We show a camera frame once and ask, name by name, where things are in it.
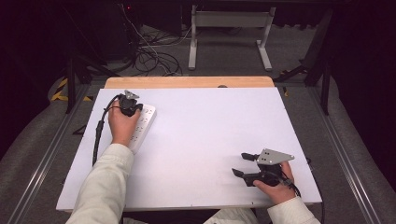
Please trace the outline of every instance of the power strip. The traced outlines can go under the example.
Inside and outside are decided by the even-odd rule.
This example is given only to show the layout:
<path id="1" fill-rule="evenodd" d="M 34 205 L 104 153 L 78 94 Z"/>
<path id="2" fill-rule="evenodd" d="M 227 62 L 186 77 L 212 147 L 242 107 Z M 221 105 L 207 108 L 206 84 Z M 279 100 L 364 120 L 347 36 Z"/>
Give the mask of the power strip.
<path id="1" fill-rule="evenodd" d="M 131 138 L 131 143 L 129 148 L 134 154 L 137 153 L 140 146 L 142 146 L 146 135 L 149 132 L 152 122 L 157 116 L 157 111 L 152 105 L 143 105 L 143 110 L 140 112 L 139 121 L 136 124 L 136 129 L 134 130 L 134 135 Z"/>

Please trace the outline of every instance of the white metal stand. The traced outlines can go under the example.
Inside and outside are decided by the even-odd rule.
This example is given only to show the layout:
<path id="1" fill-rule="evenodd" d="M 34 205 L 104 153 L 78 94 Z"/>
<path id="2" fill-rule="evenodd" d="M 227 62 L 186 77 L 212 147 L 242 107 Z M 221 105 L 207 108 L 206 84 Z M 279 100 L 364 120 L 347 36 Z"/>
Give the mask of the white metal stand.
<path id="1" fill-rule="evenodd" d="M 192 6 L 189 69 L 194 70 L 196 64 L 197 27 L 264 27 L 262 39 L 257 40 L 257 46 L 262 56 L 265 70 L 272 71 L 272 66 L 265 50 L 265 43 L 270 33 L 275 11 L 275 7 L 271 7 L 269 12 L 196 11 L 196 6 Z"/>

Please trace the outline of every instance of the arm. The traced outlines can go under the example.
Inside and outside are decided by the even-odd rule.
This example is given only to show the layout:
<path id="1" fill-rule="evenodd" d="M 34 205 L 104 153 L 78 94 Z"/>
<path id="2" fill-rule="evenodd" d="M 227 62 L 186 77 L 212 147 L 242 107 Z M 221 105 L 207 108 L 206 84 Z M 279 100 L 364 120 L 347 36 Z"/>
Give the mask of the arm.
<path id="1" fill-rule="evenodd" d="M 280 164 L 282 166 L 283 173 L 291 181 L 294 181 L 289 163 L 284 161 Z M 274 224 L 319 223 L 311 211 L 308 210 L 303 200 L 296 196 L 294 190 L 290 189 L 288 186 L 279 184 L 277 186 L 271 187 L 259 180 L 255 180 L 253 184 L 262 192 L 266 193 L 275 204 L 275 206 L 268 209 L 268 214 L 270 215 L 270 218 Z"/>
<path id="2" fill-rule="evenodd" d="M 125 205 L 126 181 L 134 154 L 128 148 L 140 111 L 124 116 L 119 102 L 108 111 L 112 144 L 104 151 L 81 186 L 67 223 L 118 223 Z"/>

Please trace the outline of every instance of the hand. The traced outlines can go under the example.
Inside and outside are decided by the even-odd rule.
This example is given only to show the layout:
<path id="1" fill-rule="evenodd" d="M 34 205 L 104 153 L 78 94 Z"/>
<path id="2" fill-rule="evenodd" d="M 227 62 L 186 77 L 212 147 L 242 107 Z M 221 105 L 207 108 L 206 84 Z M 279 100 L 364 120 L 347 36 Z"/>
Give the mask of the hand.
<path id="1" fill-rule="evenodd" d="M 283 173 L 292 182 L 294 182 L 293 174 L 291 172 L 289 163 L 287 161 L 282 161 L 280 165 L 282 166 Z M 289 186 L 285 186 L 282 183 L 271 187 L 262 183 L 260 180 L 255 180 L 253 181 L 253 185 L 259 188 L 262 192 L 266 193 L 271 198 L 274 204 L 280 204 L 296 197 L 294 189 L 291 189 Z"/>
<path id="2" fill-rule="evenodd" d="M 139 117 L 139 109 L 134 112 L 133 116 L 128 117 L 121 113 L 120 102 L 114 101 L 108 110 L 108 124 L 113 135 L 111 143 L 118 143 L 128 147 Z"/>

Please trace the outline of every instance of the forearm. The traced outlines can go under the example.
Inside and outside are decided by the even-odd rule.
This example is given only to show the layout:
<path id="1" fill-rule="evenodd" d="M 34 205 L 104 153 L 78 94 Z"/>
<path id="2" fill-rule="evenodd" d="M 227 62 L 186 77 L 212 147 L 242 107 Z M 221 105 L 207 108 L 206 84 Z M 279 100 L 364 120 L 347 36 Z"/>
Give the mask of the forearm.
<path id="1" fill-rule="evenodd" d="M 308 210 L 300 197 L 268 208 L 268 214 L 274 224 L 319 224 L 311 211 Z"/>
<path id="2" fill-rule="evenodd" d="M 67 223 L 118 223 L 133 161 L 128 147 L 110 145 L 82 184 Z"/>

